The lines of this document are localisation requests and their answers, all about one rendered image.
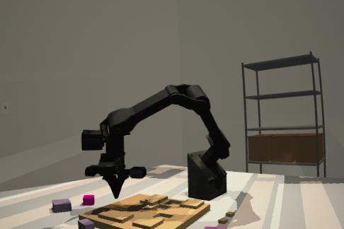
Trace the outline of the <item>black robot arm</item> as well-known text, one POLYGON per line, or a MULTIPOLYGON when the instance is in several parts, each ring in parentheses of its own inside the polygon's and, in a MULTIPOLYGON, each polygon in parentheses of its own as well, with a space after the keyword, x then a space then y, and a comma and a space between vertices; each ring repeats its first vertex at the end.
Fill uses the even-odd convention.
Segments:
MULTIPOLYGON (((172 104, 194 110, 202 118, 209 132, 205 136, 211 147, 204 154, 199 154, 199 157, 208 168, 217 167, 216 162, 219 158, 223 160, 230 156, 230 143, 212 117, 209 98, 199 85, 187 84, 168 85, 162 91, 131 108, 121 108, 110 112, 108 117, 101 122, 100 130, 83 130, 81 134, 82 150, 102 150, 105 143, 106 150, 124 150, 124 136, 130 135, 136 124, 172 104)), ((98 164, 100 176, 113 176, 116 170, 122 169, 121 158, 115 156, 115 152, 112 153, 112 156, 101 154, 98 164)))

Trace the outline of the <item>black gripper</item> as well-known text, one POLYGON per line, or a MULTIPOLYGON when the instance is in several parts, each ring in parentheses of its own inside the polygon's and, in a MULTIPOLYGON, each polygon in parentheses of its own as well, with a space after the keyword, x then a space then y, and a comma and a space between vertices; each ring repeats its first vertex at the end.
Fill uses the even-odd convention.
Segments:
MULTIPOLYGON (((105 180, 110 185, 112 193, 115 199, 118 199, 121 187, 124 181, 130 176, 131 178, 142 179, 147 175, 147 170, 145 167, 133 167, 132 169, 125 169, 125 150, 120 151, 111 151, 105 150, 105 156, 112 156, 112 153, 116 153, 116 158, 121 158, 122 160, 122 169, 116 170, 115 175, 104 175, 102 180, 105 180), (116 178, 117 175, 117 178, 116 178), (129 176, 128 176, 129 175, 129 176)), ((96 174, 99 174, 98 165, 92 165, 86 167, 85 176, 86 177, 93 177, 96 174)))

